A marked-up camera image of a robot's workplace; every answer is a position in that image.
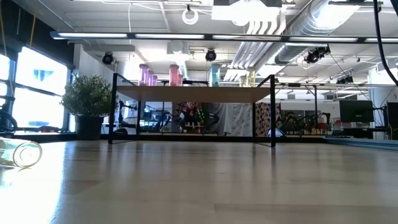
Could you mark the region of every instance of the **teal cylinder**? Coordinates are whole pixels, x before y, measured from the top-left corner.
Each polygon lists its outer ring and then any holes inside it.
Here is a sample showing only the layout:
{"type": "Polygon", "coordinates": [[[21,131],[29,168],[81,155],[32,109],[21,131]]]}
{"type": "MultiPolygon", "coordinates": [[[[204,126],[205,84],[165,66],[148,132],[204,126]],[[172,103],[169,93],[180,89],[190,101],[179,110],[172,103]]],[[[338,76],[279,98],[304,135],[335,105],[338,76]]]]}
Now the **teal cylinder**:
{"type": "Polygon", "coordinates": [[[218,63],[211,64],[210,67],[210,86],[220,85],[220,70],[221,65],[218,63]]]}

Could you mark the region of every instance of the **purple cylinder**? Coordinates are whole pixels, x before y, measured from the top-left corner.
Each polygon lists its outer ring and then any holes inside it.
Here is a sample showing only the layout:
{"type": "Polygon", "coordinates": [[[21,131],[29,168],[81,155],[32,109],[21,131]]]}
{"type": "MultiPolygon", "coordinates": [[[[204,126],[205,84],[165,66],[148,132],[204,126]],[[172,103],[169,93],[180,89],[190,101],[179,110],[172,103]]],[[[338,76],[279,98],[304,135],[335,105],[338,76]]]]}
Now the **purple cylinder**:
{"type": "Polygon", "coordinates": [[[147,82],[147,85],[151,86],[153,79],[154,79],[154,72],[152,70],[149,70],[148,71],[148,82],[147,82]]]}
{"type": "Polygon", "coordinates": [[[147,85],[148,83],[148,74],[149,74],[149,66],[147,64],[140,64],[140,73],[141,79],[139,80],[139,85],[147,85]]]}
{"type": "Polygon", "coordinates": [[[152,86],[157,86],[157,75],[154,75],[152,79],[152,86]]]}

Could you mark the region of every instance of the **wooden tabletop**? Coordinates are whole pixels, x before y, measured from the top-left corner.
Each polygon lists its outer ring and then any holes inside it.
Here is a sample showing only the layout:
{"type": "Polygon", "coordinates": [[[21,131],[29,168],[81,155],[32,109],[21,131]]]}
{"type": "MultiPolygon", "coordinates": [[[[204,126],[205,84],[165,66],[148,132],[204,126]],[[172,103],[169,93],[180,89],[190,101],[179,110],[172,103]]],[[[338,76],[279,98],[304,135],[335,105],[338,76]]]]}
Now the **wooden tabletop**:
{"type": "Polygon", "coordinates": [[[270,90],[263,87],[118,86],[118,92],[137,101],[255,103],[269,95],[270,90]]]}

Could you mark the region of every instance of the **potted plant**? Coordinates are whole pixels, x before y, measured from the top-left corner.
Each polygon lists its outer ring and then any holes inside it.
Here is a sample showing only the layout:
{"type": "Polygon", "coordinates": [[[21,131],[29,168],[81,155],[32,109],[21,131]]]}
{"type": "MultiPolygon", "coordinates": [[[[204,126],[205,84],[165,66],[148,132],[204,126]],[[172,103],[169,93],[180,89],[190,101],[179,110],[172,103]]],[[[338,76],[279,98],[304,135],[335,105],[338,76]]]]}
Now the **potted plant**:
{"type": "Polygon", "coordinates": [[[78,139],[99,139],[104,117],[111,109],[111,85],[96,75],[74,77],[74,81],[65,86],[61,105],[75,115],[78,139]]]}

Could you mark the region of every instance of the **plant pot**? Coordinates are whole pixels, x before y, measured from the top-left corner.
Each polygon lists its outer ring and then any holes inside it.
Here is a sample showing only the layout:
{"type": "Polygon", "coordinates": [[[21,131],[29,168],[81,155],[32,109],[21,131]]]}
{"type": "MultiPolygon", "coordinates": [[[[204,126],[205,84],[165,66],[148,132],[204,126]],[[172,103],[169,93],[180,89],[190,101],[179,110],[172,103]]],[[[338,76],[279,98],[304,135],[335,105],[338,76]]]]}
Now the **plant pot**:
{"type": "Polygon", "coordinates": [[[103,117],[75,116],[78,140],[99,140],[103,117]]]}

